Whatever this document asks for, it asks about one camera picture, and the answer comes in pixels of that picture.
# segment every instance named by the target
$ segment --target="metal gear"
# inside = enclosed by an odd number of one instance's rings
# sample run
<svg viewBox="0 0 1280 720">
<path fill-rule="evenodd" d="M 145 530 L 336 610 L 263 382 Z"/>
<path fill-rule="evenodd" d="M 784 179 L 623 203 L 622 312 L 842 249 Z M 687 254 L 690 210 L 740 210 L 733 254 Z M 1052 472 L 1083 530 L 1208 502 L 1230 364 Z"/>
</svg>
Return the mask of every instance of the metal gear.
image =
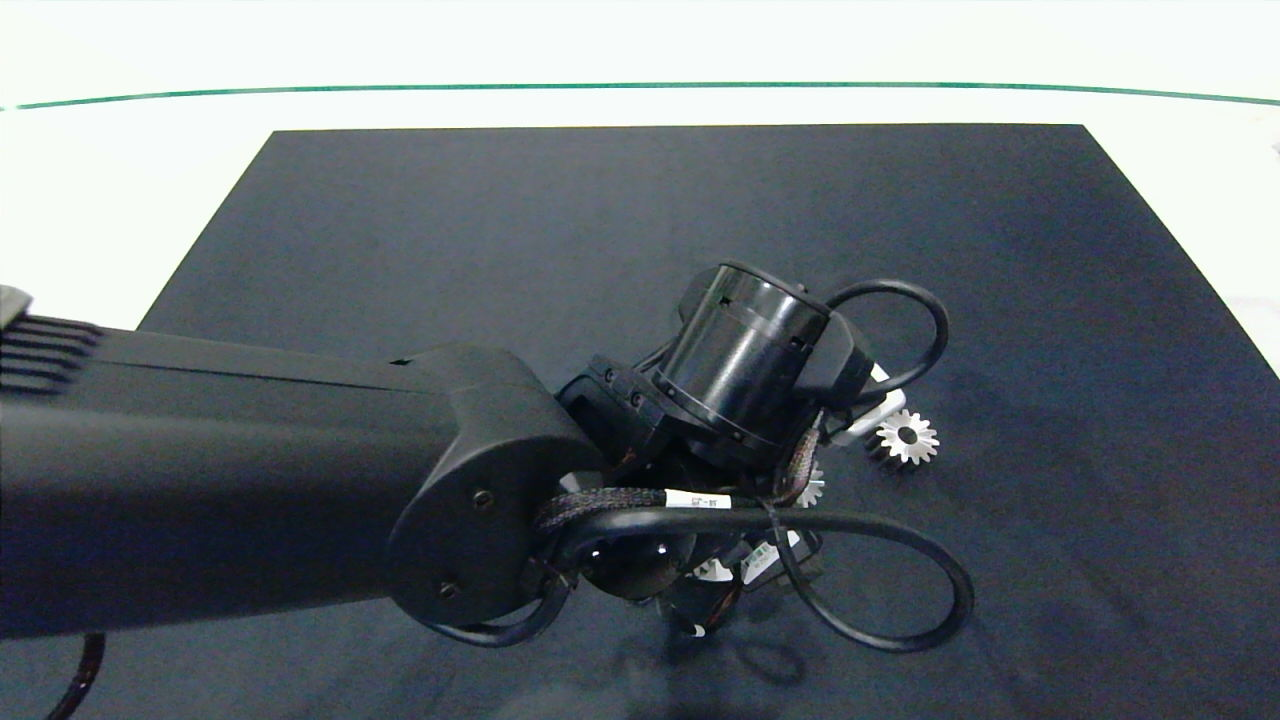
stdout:
<svg viewBox="0 0 1280 720">
<path fill-rule="evenodd" d="M 892 470 L 919 468 L 938 454 L 938 432 L 919 413 L 900 410 L 888 418 L 867 439 L 867 448 Z"/>
<path fill-rule="evenodd" d="M 827 487 L 827 483 L 822 480 L 822 470 L 818 469 L 818 461 L 813 461 L 813 471 L 809 473 L 809 483 L 805 484 L 804 491 L 800 497 L 796 498 L 796 507 L 813 507 L 818 505 L 818 498 L 822 497 L 822 488 Z"/>
</svg>

